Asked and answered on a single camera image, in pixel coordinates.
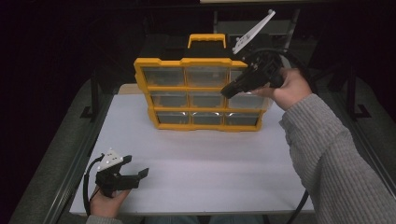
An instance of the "gray sleeve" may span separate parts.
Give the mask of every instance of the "gray sleeve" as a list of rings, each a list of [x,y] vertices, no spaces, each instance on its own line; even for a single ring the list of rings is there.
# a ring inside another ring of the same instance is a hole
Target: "gray sleeve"
[[[396,223],[395,199],[318,96],[294,105],[280,124],[318,223]]]
[[[111,217],[98,217],[90,215],[86,222],[87,224],[122,224],[121,221]]]

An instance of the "black cable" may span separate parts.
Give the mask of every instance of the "black cable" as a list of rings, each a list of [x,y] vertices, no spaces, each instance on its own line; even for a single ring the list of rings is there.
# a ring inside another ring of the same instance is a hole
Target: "black cable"
[[[300,203],[298,204],[296,210],[294,211],[294,213],[291,215],[291,217],[289,218],[288,222],[286,224],[291,224],[293,223],[294,219],[297,217],[297,215],[301,212],[301,210],[303,209],[306,200],[308,199],[308,191],[305,190],[303,198],[300,200]]]
[[[84,182],[83,182],[83,187],[82,187],[82,198],[84,200],[84,207],[85,211],[87,212],[87,217],[91,215],[91,207],[90,207],[90,199],[88,198],[88,184],[90,180],[90,171],[93,165],[99,161],[102,160],[102,158],[105,156],[105,154],[102,153],[102,156],[99,158],[96,158],[93,162],[91,162],[90,166],[87,169],[87,172],[84,175]]]

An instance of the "white table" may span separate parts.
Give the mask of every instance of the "white table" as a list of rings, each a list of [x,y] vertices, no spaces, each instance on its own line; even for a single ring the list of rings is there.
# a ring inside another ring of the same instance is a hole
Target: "white table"
[[[110,147],[132,155],[122,175],[148,176],[133,189],[120,212],[132,215],[208,215],[292,211],[304,187],[292,168],[283,111],[275,104],[263,116],[259,132],[157,130],[142,94],[116,95],[92,152],[93,159]],[[91,171],[93,192],[96,166]],[[309,199],[305,211],[313,211]],[[70,209],[84,214],[82,182]]]

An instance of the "human hand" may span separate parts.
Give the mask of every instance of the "human hand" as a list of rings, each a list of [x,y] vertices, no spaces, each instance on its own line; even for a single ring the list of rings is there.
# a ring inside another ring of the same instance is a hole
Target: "human hand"
[[[279,73],[285,80],[280,88],[260,87],[251,93],[270,97],[284,110],[288,110],[312,93],[298,69],[282,68]]]
[[[122,202],[128,196],[130,189],[123,190],[117,195],[113,192],[113,198],[105,196],[99,187],[96,186],[93,197],[91,198],[91,214],[99,217],[116,217]]]

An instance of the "clear plastic drawer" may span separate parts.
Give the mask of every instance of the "clear plastic drawer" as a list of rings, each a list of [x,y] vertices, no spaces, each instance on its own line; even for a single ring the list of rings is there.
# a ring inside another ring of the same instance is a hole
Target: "clear plastic drawer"
[[[240,92],[228,100],[229,108],[265,109],[268,107],[268,98],[250,92]]]
[[[187,93],[184,91],[151,91],[150,94],[154,106],[187,106]]]
[[[216,91],[190,91],[190,107],[223,107],[224,98]]]
[[[158,111],[158,121],[164,124],[188,124],[189,113],[188,112],[175,112],[175,111]]]
[[[192,124],[220,125],[222,113],[218,112],[191,112]]]
[[[184,86],[181,67],[144,67],[142,70],[149,86]]]
[[[255,126],[259,121],[259,113],[226,113],[226,125],[248,125]]]
[[[223,87],[227,80],[227,67],[186,67],[187,85],[191,87]]]

